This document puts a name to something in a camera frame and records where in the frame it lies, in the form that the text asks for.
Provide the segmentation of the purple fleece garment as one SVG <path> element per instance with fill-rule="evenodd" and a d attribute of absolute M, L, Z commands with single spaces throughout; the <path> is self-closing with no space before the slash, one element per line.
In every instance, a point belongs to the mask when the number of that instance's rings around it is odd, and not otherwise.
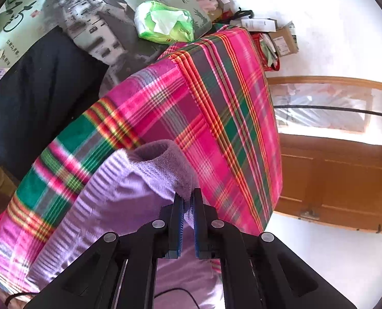
<path fill-rule="evenodd" d="M 26 280 L 42 289 L 108 231 L 135 232 L 181 196 L 190 206 L 197 175 L 171 140 L 113 152 L 97 169 L 31 264 Z M 194 248 L 194 224 L 185 212 L 182 253 L 157 264 L 155 308 L 223 308 L 221 277 Z"/>

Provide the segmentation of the pink plaid tablecloth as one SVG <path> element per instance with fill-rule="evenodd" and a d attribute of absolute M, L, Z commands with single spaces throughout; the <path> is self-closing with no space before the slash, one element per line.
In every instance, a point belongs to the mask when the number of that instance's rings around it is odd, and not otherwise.
<path fill-rule="evenodd" d="M 223 26 L 171 46 L 57 136 L 0 214 L 0 287 L 36 291 L 28 272 L 99 166 L 117 149 L 173 140 L 219 216 L 262 232 L 282 192 L 282 161 L 259 53 Z"/>

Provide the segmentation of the white product box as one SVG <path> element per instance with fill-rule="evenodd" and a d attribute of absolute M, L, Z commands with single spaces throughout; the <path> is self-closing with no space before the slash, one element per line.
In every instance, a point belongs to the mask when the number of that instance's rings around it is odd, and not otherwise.
<path fill-rule="evenodd" d="M 249 32 L 276 32 L 277 20 L 270 18 L 244 18 L 240 20 L 231 20 L 230 25 L 242 27 Z"/>

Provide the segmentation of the wooden room door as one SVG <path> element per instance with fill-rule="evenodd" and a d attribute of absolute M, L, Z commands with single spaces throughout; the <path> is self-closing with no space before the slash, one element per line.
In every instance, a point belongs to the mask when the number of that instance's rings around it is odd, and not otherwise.
<path fill-rule="evenodd" d="M 312 209 L 319 223 L 382 233 L 382 146 L 284 134 L 280 145 L 277 212 Z"/>

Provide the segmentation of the brown cardboard box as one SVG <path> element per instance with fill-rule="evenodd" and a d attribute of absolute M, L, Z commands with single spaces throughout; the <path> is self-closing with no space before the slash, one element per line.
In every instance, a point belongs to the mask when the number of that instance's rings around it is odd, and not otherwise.
<path fill-rule="evenodd" d="M 294 23 L 289 22 L 275 32 L 270 32 L 269 36 L 277 50 L 278 57 L 285 57 L 299 52 L 296 28 Z"/>

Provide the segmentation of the black cloth beside table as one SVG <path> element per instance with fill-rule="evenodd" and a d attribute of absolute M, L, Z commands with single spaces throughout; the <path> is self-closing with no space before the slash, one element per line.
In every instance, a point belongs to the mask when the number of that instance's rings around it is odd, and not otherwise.
<path fill-rule="evenodd" d="M 55 27 L 0 80 L 0 166 L 23 179 L 36 158 L 99 98 L 108 66 Z"/>

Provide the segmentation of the red patterned storage basket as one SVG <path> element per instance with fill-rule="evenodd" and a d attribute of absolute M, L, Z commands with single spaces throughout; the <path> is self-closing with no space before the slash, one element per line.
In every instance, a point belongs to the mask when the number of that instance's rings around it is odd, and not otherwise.
<path fill-rule="evenodd" d="M 251 33 L 251 37 L 259 52 L 264 71 L 279 71 L 280 61 L 271 37 L 263 32 Z"/>

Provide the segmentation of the transparent printed door curtain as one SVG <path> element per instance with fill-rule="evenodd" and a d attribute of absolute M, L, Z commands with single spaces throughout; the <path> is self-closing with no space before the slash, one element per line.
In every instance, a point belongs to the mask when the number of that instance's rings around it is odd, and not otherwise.
<path fill-rule="evenodd" d="M 382 146 L 382 90 L 335 83 L 270 87 L 278 131 Z"/>

